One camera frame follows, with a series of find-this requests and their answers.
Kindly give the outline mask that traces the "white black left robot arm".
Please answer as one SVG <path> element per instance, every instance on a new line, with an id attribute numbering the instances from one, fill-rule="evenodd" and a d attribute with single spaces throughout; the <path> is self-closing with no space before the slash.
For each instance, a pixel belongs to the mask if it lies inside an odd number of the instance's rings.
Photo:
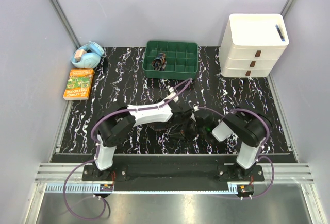
<path id="1" fill-rule="evenodd" d="M 168 129 L 191 120 L 193 109 L 180 106 L 174 101 L 134 106 L 115 103 L 112 112 L 101 117 L 91 131 L 96 144 L 93 174 L 101 181 L 111 176 L 116 147 L 124 142 L 131 130 L 139 125 L 148 125 L 154 130 Z"/>

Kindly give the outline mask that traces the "rolled multicoloured tie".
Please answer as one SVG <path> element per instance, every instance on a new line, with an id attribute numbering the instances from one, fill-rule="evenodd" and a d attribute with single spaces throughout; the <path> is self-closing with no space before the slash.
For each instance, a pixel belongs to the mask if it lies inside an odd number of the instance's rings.
<path id="1" fill-rule="evenodd" d="M 164 71 L 166 68 L 166 54 L 165 53 L 159 53 L 155 59 L 152 61 L 152 67 L 156 71 Z"/>

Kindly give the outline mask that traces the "black marbled table mat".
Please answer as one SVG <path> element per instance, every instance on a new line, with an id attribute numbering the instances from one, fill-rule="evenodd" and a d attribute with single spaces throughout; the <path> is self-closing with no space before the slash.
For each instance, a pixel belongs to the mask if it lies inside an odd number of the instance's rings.
<path id="1" fill-rule="evenodd" d="M 270 85 L 265 78 L 225 78 L 220 72 L 218 47 L 199 48 L 199 66 L 193 83 L 179 98 L 181 104 L 211 108 L 221 114 L 239 104 L 247 104 L 273 119 L 271 137 L 263 153 L 284 154 L 289 151 Z M 175 80 L 149 79 L 142 63 L 143 47 L 115 47 L 106 50 L 95 70 L 91 94 L 86 101 L 75 101 L 65 128 L 61 153 L 93 154 L 90 136 L 96 122 L 109 112 L 110 104 L 121 100 L 127 104 L 153 103 L 168 94 Z M 232 135 L 226 141 L 210 144 L 199 136 L 190 142 L 173 140 L 169 130 L 154 131 L 138 126 L 120 144 L 119 154 L 236 154 L 241 141 Z"/>

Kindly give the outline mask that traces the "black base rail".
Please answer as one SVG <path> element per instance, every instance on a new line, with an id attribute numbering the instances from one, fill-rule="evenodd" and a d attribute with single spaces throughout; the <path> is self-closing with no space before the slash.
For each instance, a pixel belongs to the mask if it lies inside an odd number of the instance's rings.
<path id="1" fill-rule="evenodd" d="M 128 181 L 136 178 L 190 178 L 215 179 L 220 182 L 263 182 L 260 165 L 241 169 L 236 156 L 226 155 L 115 155 L 109 169 L 100 170 L 96 163 L 85 165 L 84 181 Z"/>

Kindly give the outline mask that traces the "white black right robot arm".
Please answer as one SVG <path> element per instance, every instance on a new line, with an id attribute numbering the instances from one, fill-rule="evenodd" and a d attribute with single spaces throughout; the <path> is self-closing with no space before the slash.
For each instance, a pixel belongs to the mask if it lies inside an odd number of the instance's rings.
<path id="1" fill-rule="evenodd" d="M 210 108 L 198 108 L 190 118 L 183 118 L 181 124 L 174 126 L 169 137 L 185 142 L 201 137 L 216 144 L 236 135 L 241 139 L 241 147 L 234 175 L 238 180 L 245 181 L 252 176 L 252 167 L 272 128 L 272 118 L 250 107 L 237 106 L 224 116 Z"/>

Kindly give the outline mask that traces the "blue pen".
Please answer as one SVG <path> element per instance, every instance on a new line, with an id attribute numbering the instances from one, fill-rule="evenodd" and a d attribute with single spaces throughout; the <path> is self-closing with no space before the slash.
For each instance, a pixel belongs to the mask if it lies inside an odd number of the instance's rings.
<path id="1" fill-rule="evenodd" d="M 280 39 L 284 42 L 284 41 L 285 41 L 285 37 L 284 37 L 284 35 L 282 34 L 282 31 L 281 31 L 279 25 L 276 24 L 275 27 L 276 27 L 276 30 L 277 30 L 279 36 L 280 36 Z"/>

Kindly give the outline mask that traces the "brown tie with blue flowers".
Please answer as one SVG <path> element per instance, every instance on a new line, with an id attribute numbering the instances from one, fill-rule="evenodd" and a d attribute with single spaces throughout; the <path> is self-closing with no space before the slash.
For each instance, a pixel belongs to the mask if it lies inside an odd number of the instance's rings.
<path id="1" fill-rule="evenodd" d="M 154 131 L 162 131 L 162 130 L 167 130 L 169 127 L 171 127 L 170 124 L 164 123 L 164 122 L 154 122 L 154 123 L 149 123 L 148 126 L 153 129 Z"/>

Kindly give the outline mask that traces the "orange picture book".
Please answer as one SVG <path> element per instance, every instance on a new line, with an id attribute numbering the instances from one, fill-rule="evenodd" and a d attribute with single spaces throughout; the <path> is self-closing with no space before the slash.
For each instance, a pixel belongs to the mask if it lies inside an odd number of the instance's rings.
<path id="1" fill-rule="evenodd" d="M 64 100 L 88 100 L 94 69 L 72 69 L 70 71 L 67 86 L 65 88 Z"/>

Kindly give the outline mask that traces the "green compartment tray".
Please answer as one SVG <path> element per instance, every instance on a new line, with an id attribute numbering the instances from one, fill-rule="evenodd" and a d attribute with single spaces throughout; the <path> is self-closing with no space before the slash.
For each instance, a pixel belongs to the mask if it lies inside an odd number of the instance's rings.
<path id="1" fill-rule="evenodd" d="M 152 61 L 159 53 L 166 54 L 166 68 L 156 71 Z M 199 69 L 199 47 L 194 42 L 156 41 L 146 44 L 142 68 L 147 78 L 186 80 L 194 79 Z"/>

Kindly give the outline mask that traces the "white drawer unit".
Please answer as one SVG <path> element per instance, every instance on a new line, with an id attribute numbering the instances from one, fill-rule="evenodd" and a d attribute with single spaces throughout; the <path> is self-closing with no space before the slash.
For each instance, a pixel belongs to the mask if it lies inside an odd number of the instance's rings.
<path id="1" fill-rule="evenodd" d="M 285 37 L 284 42 L 276 24 Z M 288 45 L 281 14 L 233 13 L 219 50 L 221 74 L 230 78 L 267 77 Z"/>

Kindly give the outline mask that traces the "light blue headphones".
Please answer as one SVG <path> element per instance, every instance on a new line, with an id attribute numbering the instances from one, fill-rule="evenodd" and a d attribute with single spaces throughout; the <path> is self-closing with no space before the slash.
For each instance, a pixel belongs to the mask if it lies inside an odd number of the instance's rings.
<path id="1" fill-rule="evenodd" d="M 104 55 L 104 49 L 96 42 L 81 46 L 72 56 L 71 63 L 76 68 L 95 69 Z"/>

